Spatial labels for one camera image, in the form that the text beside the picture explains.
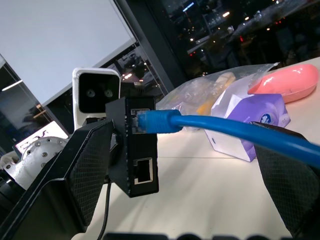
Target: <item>pink object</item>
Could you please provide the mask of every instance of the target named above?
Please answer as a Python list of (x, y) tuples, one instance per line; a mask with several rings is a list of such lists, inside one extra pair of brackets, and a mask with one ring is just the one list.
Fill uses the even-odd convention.
[(248, 94), (281, 94), (285, 103), (302, 99), (317, 87), (319, 71), (312, 64), (299, 64), (262, 78)]

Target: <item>plastic bag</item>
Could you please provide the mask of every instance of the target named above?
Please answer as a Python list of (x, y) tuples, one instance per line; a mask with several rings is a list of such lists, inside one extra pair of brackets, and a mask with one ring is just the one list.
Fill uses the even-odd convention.
[(238, 66), (189, 80), (171, 91), (155, 107), (157, 110), (177, 109), (182, 115), (209, 116), (212, 106), (231, 83), (250, 75), (252, 82), (256, 82), (274, 66)]

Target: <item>black cable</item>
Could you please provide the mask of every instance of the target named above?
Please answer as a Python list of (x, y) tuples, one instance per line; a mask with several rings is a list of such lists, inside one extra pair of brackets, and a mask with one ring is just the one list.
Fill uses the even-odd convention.
[(106, 231), (107, 222), (108, 222), (108, 215), (109, 215), (110, 192), (111, 192), (111, 182), (108, 183), (108, 187), (106, 189), (103, 224), (102, 224), (102, 228), (101, 228), (101, 231), (100, 231), (100, 234), (99, 234), (97, 240), (101, 240), (105, 234), (105, 231)]

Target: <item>white table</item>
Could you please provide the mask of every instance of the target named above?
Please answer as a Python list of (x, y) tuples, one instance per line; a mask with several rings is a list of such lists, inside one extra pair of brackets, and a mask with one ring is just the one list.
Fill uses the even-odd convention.
[[(320, 69), (320, 57), (307, 61)], [(320, 144), (320, 87), (287, 104), (288, 129)], [(160, 233), (176, 238), (195, 233), (204, 239), (232, 235), (244, 239), (290, 236), (265, 188), (257, 160), (245, 162), (212, 149), (204, 131), (158, 137), (159, 193), (128, 198), (111, 188), (107, 232)], [(104, 216), (103, 187), (88, 230), (73, 240), (97, 238)]]

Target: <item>white screen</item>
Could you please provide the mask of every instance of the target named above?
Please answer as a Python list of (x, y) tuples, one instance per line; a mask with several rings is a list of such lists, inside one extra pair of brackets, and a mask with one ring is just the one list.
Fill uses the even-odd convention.
[(27, 137), (25, 140), (19, 142), (15, 147), (19, 150), (20, 153), (24, 153), (25, 149), (33, 142), (39, 138), (44, 137), (58, 137), (62, 139), (67, 139), (68, 135), (59, 127), (59, 125), (52, 121), (48, 125), (44, 126), (40, 130), (36, 131), (31, 136)]
[(112, 0), (0, 1), (0, 54), (43, 105), (133, 42)]

